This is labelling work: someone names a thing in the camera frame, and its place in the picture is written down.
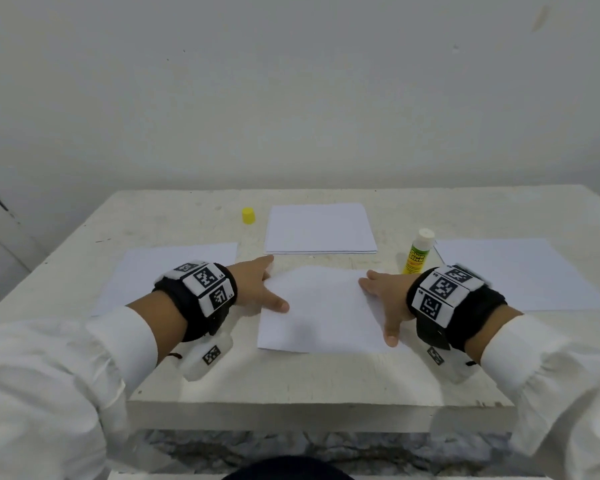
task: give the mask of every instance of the white sleeve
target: white sleeve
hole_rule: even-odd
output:
[[[0,479],[99,476],[128,437],[127,396],[156,360],[151,329],[126,307],[0,325]]]
[[[600,350],[523,315],[482,355],[518,410],[512,447],[554,480],[600,480]]]

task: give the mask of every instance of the stack of paper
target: stack of paper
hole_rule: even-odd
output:
[[[237,253],[237,242],[128,250],[102,289],[91,316],[104,315],[150,293],[153,282],[162,273],[181,264],[198,259],[230,266],[235,263]]]
[[[360,288],[364,271],[304,266],[273,276],[267,288],[286,299],[286,314],[263,309],[261,349],[314,353],[389,353],[380,300]]]
[[[360,203],[275,205],[269,214],[266,254],[376,253]]]
[[[485,277],[508,304],[535,310],[600,309],[600,293],[546,239],[438,240],[445,264]]]

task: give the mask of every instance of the yellow cap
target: yellow cap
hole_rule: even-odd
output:
[[[250,207],[245,207],[242,209],[242,222],[245,224],[253,224],[256,222],[256,214],[253,209]]]

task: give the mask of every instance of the glue stick label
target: glue stick label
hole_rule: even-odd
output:
[[[403,274],[414,274],[422,271],[422,267],[424,266],[424,260],[427,258],[429,251],[421,251],[416,249],[416,247],[412,246],[409,251],[409,257],[407,258],[407,263],[404,265],[404,269],[402,270]]]

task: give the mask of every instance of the white glue stick cap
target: white glue stick cap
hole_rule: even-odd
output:
[[[420,229],[418,235],[413,241],[413,245],[416,249],[421,251],[430,250],[436,242],[436,235],[431,229]]]

